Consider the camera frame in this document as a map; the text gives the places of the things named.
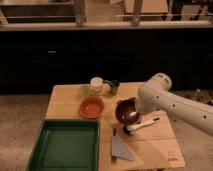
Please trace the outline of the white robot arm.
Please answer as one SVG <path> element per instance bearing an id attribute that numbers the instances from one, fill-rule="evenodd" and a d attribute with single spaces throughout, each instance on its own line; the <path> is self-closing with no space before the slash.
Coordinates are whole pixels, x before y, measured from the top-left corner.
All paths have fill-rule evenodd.
<path id="1" fill-rule="evenodd" d="M 138 87 L 136 109 L 142 114 L 164 110 L 213 137 L 213 106 L 175 95 L 171 86 L 168 75 L 155 74 Z"/>

